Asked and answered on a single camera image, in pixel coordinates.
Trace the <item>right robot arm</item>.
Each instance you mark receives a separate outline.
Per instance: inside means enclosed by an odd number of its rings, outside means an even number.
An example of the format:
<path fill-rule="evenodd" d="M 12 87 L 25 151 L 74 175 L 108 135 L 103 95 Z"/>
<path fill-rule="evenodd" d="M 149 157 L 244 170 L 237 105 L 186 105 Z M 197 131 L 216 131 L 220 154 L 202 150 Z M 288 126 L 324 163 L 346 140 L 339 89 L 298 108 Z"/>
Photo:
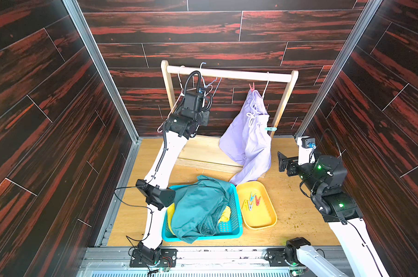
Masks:
<path fill-rule="evenodd" d="M 307 195 L 340 242 L 356 277 L 388 276 L 369 237 L 356 201 L 342 189 L 347 170 L 341 159 L 314 154 L 288 158 L 278 153 L 279 171 L 299 176 Z"/>

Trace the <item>lilac shorts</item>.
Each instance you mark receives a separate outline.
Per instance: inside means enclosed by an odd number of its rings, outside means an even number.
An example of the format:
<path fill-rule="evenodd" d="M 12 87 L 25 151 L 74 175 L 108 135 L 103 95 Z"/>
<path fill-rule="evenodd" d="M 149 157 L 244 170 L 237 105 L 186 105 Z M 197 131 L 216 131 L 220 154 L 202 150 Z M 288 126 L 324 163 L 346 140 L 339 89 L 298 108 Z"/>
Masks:
<path fill-rule="evenodd" d="M 269 114 L 257 90 L 249 90 L 240 113 L 219 141 L 219 148 L 242 170 L 230 182 L 256 181 L 271 167 L 271 137 L 266 130 Z"/>

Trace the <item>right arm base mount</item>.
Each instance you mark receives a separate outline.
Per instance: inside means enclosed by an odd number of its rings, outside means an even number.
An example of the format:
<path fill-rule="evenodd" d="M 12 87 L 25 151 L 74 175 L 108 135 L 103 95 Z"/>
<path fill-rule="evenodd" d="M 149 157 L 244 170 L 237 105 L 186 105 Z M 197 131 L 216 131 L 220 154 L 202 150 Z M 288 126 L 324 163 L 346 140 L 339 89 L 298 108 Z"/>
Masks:
<path fill-rule="evenodd" d="M 271 267 L 304 267 L 296 254 L 296 250 L 289 248 L 268 248 L 264 259 Z"/>

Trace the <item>green shorts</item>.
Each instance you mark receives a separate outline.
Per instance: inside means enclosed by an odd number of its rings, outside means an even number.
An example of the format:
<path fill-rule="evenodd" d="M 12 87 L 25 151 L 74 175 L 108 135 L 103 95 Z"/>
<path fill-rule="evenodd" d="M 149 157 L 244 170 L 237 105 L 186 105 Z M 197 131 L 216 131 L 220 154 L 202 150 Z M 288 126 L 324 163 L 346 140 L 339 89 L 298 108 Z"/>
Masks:
<path fill-rule="evenodd" d="M 200 237 L 215 236 L 231 193 L 231 183 L 198 176 L 193 185 L 176 190 L 170 229 L 179 240 L 188 244 Z"/>

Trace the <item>yellow clothespin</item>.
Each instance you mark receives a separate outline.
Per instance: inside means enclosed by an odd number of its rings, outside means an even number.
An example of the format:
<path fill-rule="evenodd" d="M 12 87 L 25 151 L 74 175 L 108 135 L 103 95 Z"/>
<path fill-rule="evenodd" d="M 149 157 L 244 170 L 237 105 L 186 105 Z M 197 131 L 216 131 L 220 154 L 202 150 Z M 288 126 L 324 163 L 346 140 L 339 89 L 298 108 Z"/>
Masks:
<path fill-rule="evenodd" d="M 248 200 L 244 200 L 242 204 L 242 208 L 245 208 L 247 210 L 250 210 L 250 205 Z"/>

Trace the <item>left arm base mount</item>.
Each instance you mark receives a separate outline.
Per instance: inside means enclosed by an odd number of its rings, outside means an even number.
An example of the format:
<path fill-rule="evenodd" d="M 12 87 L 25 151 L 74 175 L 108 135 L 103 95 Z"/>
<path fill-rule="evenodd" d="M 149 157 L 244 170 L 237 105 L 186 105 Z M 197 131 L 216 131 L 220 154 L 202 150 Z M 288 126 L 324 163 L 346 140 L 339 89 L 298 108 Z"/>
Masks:
<path fill-rule="evenodd" d="M 143 248 L 134 249 L 130 255 L 130 268 L 173 268 L 177 263 L 177 249 L 158 248 L 155 250 Z"/>

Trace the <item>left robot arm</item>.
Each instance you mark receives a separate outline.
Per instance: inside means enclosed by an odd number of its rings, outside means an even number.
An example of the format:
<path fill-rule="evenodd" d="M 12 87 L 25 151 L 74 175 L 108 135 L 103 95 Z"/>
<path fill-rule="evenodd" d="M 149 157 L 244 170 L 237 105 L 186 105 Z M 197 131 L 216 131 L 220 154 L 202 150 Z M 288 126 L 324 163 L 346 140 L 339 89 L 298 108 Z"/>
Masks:
<path fill-rule="evenodd" d="M 147 203 L 147 224 L 133 253 L 146 265 L 160 261 L 165 212 L 175 198 L 175 190 L 168 188 L 172 169 L 188 140 L 195 137 L 201 125 L 208 124 L 212 101 L 212 95 L 205 92 L 201 72 L 192 71 L 185 82 L 182 100 L 161 127 L 163 143 L 154 164 L 143 179 L 136 181 L 136 188 Z"/>

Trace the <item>red clothespin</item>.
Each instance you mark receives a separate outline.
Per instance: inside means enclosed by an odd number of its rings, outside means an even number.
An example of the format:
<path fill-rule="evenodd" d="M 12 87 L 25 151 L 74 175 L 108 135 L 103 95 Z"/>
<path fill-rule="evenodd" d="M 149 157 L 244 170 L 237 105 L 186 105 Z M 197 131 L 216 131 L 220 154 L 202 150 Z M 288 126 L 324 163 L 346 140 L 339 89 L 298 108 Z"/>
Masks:
<path fill-rule="evenodd" d="M 260 201 L 261 201 L 261 197 L 255 195 L 255 203 L 257 207 L 260 205 Z"/>

